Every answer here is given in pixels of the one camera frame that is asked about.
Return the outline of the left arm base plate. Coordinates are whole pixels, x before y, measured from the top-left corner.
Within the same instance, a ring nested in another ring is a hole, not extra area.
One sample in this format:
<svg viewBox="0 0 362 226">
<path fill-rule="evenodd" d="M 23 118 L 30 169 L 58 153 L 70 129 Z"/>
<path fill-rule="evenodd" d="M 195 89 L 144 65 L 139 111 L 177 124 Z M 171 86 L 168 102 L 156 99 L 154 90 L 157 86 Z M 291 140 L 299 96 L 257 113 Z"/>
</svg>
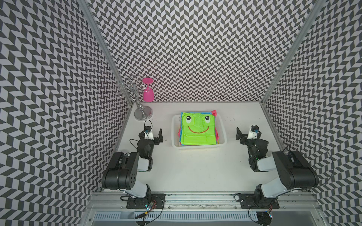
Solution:
<svg viewBox="0 0 362 226">
<path fill-rule="evenodd" d="M 145 210 L 148 205 L 152 202 L 156 202 L 155 209 L 163 209 L 165 206 L 166 194 L 163 193 L 152 193 L 149 197 L 145 198 L 129 198 L 127 201 L 127 209 Z"/>
</svg>

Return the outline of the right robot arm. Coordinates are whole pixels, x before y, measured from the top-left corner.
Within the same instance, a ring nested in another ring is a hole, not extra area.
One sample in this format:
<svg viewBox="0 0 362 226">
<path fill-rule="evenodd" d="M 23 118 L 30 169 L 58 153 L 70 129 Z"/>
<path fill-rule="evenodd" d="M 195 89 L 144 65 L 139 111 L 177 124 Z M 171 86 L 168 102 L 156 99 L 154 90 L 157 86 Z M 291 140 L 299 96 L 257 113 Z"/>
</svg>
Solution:
<svg viewBox="0 0 362 226">
<path fill-rule="evenodd" d="M 258 185 L 252 197 L 255 201 L 271 200 L 295 190 L 319 185 L 319 178 L 310 163 L 299 151 L 276 151 L 267 156 L 269 142 L 261 139 L 262 132 L 256 125 L 247 134 L 236 129 L 236 140 L 248 148 L 248 162 L 254 172 L 276 171 L 278 177 Z"/>
</svg>

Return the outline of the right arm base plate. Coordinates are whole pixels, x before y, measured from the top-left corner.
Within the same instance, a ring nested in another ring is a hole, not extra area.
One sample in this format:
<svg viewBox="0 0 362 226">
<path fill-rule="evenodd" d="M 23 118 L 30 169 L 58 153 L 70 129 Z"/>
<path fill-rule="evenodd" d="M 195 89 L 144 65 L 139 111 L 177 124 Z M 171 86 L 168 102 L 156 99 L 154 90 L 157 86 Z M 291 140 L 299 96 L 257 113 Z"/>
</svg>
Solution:
<svg viewBox="0 0 362 226">
<path fill-rule="evenodd" d="M 242 209 L 279 209 L 280 205 L 277 198 L 265 198 L 264 196 L 256 197 L 253 194 L 238 194 L 238 201 Z"/>
</svg>

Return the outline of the white plastic basket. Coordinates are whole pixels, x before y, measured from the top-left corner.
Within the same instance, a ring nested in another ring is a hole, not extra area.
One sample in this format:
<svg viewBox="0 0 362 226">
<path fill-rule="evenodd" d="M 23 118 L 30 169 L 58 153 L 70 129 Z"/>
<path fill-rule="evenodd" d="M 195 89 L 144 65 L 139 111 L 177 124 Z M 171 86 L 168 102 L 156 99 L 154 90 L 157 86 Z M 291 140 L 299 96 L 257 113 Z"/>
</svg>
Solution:
<svg viewBox="0 0 362 226">
<path fill-rule="evenodd" d="M 222 118 L 215 110 L 175 115 L 171 124 L 171 140 L 173 147 L 181 150 L 216 148 L 227 143 Z"/>
</svg>

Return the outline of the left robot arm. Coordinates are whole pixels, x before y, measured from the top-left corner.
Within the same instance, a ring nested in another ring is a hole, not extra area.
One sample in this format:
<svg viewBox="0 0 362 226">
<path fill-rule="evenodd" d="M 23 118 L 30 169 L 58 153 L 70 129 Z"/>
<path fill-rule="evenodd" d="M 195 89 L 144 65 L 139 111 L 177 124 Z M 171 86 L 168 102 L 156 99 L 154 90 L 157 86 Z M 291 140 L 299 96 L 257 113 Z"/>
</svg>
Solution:
<svg viewBox="0 0 362 226">
<path fill-rule="evenodd" d="M 162 130 L 157 137 L 151 137 L 151 132 L 150 126 L 144 127 L 143 132 L 139 134 L 136 152 L 116 152 L 112 155 L 101 180 L 104 189 L 120 190 L 131 198 L 151 199 L 149 185 L 137 180 L 138 172 L 151 171 L 154 146 L 164 141 Z"/>
</svg>

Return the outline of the pink plastic wine glass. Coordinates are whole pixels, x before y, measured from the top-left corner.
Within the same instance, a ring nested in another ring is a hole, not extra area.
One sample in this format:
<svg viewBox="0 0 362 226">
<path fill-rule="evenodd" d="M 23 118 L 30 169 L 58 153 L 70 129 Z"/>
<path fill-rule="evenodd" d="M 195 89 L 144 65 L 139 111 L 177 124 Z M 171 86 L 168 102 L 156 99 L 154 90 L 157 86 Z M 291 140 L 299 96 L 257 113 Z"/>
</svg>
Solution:
<svg viewBox="0 0 362 226">
<path fill-rule="evenodd" d="M 151 88 L 151 84 L 154 82 L 152 78 L 144 78 L 142 82 L 146 85 L 145 90 L 143 91 L 143 99 L 145 102 L 153 102 L 154 101 L 154 91 Z"/>
</svg>

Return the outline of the chrome glass holder stand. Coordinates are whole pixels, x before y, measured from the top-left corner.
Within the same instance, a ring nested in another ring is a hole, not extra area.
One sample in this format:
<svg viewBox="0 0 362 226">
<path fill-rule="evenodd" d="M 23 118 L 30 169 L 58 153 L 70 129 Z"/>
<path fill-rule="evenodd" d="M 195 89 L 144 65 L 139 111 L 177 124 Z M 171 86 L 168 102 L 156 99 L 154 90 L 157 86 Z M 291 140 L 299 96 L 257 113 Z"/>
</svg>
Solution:
<svg viewBox="0 0 362 226">
<path fill-rule="evenodd" d="M 120 86 L 122 95 L 130 104 L 136 105 L 136 110 L 134 112 L 135 119 L 139 121 L 149 120 L 153 116 L 153 110 L 149 106 L 145 106 L 140 101 L 140 92 L 135 85 L 135 83 L 131 82 L 129 86 L 126 86 L 123 79 L 120 78 L 118 81 L 118 85 Z"/>
</svg>

